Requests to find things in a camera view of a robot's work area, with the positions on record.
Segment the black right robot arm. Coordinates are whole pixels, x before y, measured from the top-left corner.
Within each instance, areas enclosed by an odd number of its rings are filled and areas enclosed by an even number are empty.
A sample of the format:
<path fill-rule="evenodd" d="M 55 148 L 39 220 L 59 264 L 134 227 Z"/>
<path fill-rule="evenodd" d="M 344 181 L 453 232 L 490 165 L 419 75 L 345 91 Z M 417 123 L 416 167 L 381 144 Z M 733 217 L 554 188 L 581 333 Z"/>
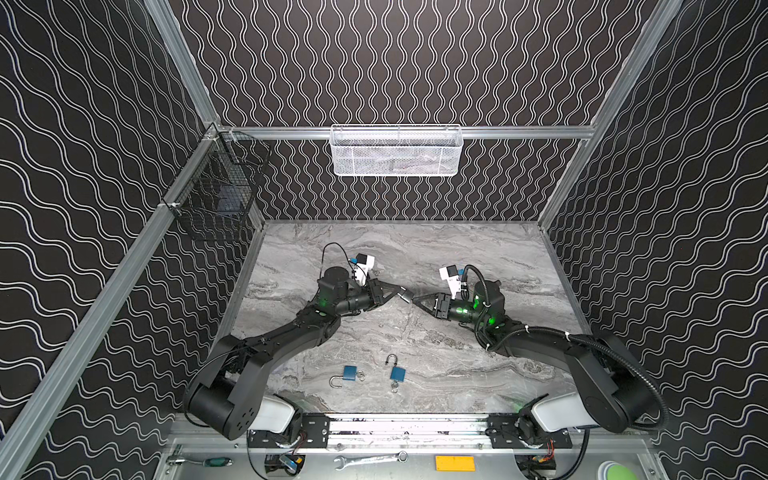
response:
<path fill-rule="evenodd" d="M 535 360 L 571 376 L 573 392 L 542 395 L 521 409 L 517 429 L 526 442 L 567 428 L 622 433 L 667 425 L 669 409 L 658 385 L 611 334 L 571 334 L 515 320 L 506 314 L 498 281 L 479 281 L 473 293 L 461 283 L 456 294 L 432 293 L 410 301 L 439 320 L 469 328 L 488 353 Z"/>

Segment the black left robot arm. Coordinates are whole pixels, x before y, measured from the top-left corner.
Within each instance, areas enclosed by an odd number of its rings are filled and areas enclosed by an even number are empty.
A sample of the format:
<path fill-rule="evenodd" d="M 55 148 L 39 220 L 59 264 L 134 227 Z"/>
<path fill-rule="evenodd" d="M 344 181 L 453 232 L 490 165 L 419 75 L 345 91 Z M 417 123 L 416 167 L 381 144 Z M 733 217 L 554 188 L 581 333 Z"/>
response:
<path fill-rule="evenodd" d="M 342 318 L 385 305 L 414 293 L 373 278 L 359 285 L 343 267 L 331 267 L 318 278 L 317 291 L 295 318 L 259 336 L 219 339 L 190 381 L 182 407 L 229 440 L 250 429 L 260 416 L 269 377 L 293 356 L 318 347 L 338 330 Z"/>

